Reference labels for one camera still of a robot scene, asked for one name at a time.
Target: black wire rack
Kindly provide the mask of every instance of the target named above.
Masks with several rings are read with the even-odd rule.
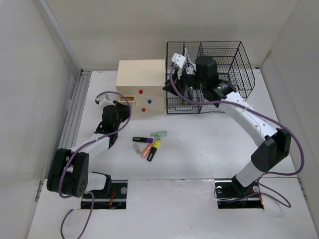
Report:
[[[167,79],[169,79],[173,54],[184,55],[185,48],[192,63],[195,63],[198,56],[212,56],[217,62],[219,79],[228,81],[237,88],[243,99],[247,99],[255,87],[255,77],[241,41],[168,42],[166,46]],[[184,96],[192,101],[207,102],[201,90],[188,89]],[[214,105],[190,104],[166,92],[166,112],[167,114],[200,114],[221,111]]]

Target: orange pen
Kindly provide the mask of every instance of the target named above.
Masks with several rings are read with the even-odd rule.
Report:
[[[148,146],[142,152],[141,157],[146,158],[148,156],[148,154],[150,153],[150,150],[152,149],[152,147],[153,147],[153,144],[149,143]]]

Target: black marker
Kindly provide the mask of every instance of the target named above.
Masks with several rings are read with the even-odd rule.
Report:
[[[153,143],[153,138],[133,137],[134,142]]]
[[[153,159],[154,154],[156,153],[156,150],[158,149],[159,145],[160,145],[160,143],[158,143],[158,142],[155,142],[153,144],[153,147],[152,147],[152,149],[150,151],[150,154],[148,155],[147,161],[151,162],[151,160]]]

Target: drawer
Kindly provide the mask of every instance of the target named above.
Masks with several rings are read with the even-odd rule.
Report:
[[[164,96],[163,86],[117,86],[116,89],[124,96]]]
[[[165,95],[163,96],[136,96],[134,97],[136,105],[163,105],[165,104]]]
[[[135,105],[132,106],[132,113],[133,115],[142,115],[142,114],[155,114],[155,115],[162,115],[165,113],[165,105]]]

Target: beige drawer cabinet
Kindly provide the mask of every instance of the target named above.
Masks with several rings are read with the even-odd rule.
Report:
[[[164,83],[165,60],[120,60],[116,89],[128,98],[134,115],[164,114]]]

